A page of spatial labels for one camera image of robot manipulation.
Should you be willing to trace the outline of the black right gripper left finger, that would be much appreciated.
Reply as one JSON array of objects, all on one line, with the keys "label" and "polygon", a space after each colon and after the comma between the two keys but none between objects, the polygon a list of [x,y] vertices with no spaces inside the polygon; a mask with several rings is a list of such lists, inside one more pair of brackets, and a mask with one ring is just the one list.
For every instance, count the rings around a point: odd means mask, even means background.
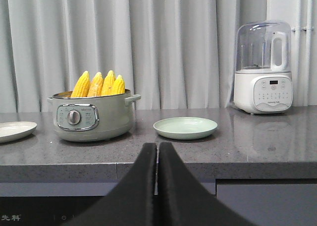
[{"label": "black right gripper left finger", "polygon": [[109,194],[64,226],[154,226],[157,145],[145,143],[129,172]]}]

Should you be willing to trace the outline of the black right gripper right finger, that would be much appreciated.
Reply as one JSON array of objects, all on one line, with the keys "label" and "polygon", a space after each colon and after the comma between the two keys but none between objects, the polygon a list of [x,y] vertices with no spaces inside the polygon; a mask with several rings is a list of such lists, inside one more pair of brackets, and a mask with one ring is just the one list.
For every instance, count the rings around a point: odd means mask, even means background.
[{"label": "black right gripper right finger", "polygon": [[158,198],[165,226],[252,225],[199,183],[170,142],[159,145]]}]

